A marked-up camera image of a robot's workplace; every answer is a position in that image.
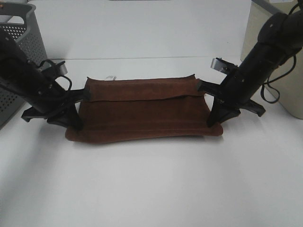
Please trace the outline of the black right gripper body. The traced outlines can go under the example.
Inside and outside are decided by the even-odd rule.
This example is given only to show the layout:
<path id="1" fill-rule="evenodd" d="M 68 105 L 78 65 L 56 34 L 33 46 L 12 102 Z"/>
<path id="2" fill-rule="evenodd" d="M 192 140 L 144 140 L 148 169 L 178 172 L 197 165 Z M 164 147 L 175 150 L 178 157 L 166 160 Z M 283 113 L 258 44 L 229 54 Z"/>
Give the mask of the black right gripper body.
<path id="1" fill-rule="evenodd" d="M 261 117 L 265 108 L 251 100 L 253 94 L 263 82 L 262 78 L 251 66 L 241 64 L 236 70 L 226 75 L 221 82 L 222 96 L 216 97 L 221 104 L 220 123 L 240 115 L 240 109 L 245 109 Z"/>

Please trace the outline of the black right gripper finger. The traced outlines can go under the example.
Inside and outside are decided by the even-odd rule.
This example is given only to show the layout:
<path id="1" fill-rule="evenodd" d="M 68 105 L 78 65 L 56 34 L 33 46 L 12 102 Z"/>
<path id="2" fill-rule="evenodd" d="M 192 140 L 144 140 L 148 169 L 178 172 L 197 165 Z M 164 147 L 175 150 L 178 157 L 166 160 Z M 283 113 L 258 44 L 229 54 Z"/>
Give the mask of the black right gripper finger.
<path id="1" fill-rule="evenodd" d="M 212 127 L 216 123 L 220 122 L 220 111 L 221 111 L 220 109 L 221 109 L 221 104 L 220 104 L 219 100 L 215 97 L 210 115 L 207 119 L 208 127 Z"/>
<path id="2" fill-rule="evenodd" d="M 222 96 L 223 95 L 223 87 L 219 84 L 207 82 L 199 79 L 196 85 L 197 91 L 205 92 L 211 96 Z"/>

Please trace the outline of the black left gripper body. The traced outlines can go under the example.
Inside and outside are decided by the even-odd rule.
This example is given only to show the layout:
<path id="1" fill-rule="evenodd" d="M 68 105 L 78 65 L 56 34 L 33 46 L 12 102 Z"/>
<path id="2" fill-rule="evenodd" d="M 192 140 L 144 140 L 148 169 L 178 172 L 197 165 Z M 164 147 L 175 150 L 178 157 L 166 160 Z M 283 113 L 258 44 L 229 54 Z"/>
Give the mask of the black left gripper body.
<path id="1" fill-rule="evenodd" d="M 22 113 L 26 122 L 34 118 L 45 119 L 49 124 L 72 125 L 73 102 L 71 91 L 56 82 L 64 77 L 55 70 L 28 70 L 21 74 L 20 91 L 31 107 Z"/>

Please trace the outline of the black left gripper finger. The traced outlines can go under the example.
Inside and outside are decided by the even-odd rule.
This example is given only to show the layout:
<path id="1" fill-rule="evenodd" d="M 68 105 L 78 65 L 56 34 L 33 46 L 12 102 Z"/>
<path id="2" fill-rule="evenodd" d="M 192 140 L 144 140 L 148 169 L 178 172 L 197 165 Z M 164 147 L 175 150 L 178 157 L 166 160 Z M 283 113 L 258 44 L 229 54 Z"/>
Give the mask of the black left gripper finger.
<path id="1" fill-rule="evenodd" d="M 83 122 L 79 117 L 75 104 L 72 104 L 68 110 L 68 119 L 69 119 L 69 126 L 73 127 L 76 130 L 82 130 Z"/>
<path id="2" fill-rule="evenodd" d="M 68 91 L 67 98 L 69 100 L 76 100 L 76 101 L 90 100 L 91 93 L 89 88 L 87 87 L 83 89 L 70 90 Z"/>

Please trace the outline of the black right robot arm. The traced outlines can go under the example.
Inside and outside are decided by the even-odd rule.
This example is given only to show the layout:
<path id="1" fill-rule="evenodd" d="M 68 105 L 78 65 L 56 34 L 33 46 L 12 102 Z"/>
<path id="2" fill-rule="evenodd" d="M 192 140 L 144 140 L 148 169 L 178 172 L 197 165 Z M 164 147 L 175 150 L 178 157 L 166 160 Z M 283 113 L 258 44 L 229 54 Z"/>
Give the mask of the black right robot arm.
<path id="1" fill-rule="evenodd" d="M 211 113 L 206 121 L 215 123 L 240 115 L 245 109 L 262 116 L 263 106 L 251 100 L 255 92 L 269 85 L 270 75 L 279 66 L 303 48 L 303 4 L 298 2 L 288 14 L 278 12 L 270 17 L 258 34 L 257 43 L 240 64 L 236 66 L 221 58 L 214 58 L 211 67 L 226 77 L 221 84 L 200 80 L 198 91 L 214 97 Z"/>

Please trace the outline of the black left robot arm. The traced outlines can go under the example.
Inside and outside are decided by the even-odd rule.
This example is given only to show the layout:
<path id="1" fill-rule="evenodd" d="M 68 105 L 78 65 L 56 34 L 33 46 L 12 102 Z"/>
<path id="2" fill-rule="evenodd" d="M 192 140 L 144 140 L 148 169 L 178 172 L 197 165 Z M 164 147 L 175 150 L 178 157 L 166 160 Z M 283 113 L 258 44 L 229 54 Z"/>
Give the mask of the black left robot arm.
<path id="1" fill-rule="evenodd" d="M 90 99 L 90 92 L 86 88 L 73 90 L 66 73 L 64 61 L 54 63 L 46 59 L 36 65 L 9 34 L 1 30 L 0 86 L 31 105 L 21 116 L 26 122 L 41 118 L 65 128 L 83 128 L 75 105 Z"/>

